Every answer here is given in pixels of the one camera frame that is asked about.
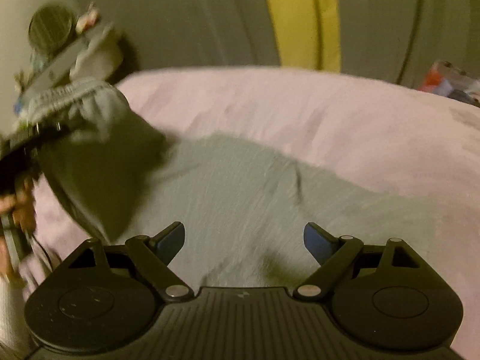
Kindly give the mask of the person's left hand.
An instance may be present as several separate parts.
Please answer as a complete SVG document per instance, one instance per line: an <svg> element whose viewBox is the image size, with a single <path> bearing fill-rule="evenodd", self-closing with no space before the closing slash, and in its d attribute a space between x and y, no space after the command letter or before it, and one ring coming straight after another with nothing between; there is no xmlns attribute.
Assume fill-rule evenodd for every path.
<svg viewBox="0 0 480 360"><path fill-rule="evenodd" d="M12 214L14 224L23 233L31 235L37 228L35 198L33 196L34 182L31 177L18 186L13 195L1 196L1 214ZM4 237L1 237L1 277L7 281L16 281L20 274L11 265L11 258Z"/></svg>

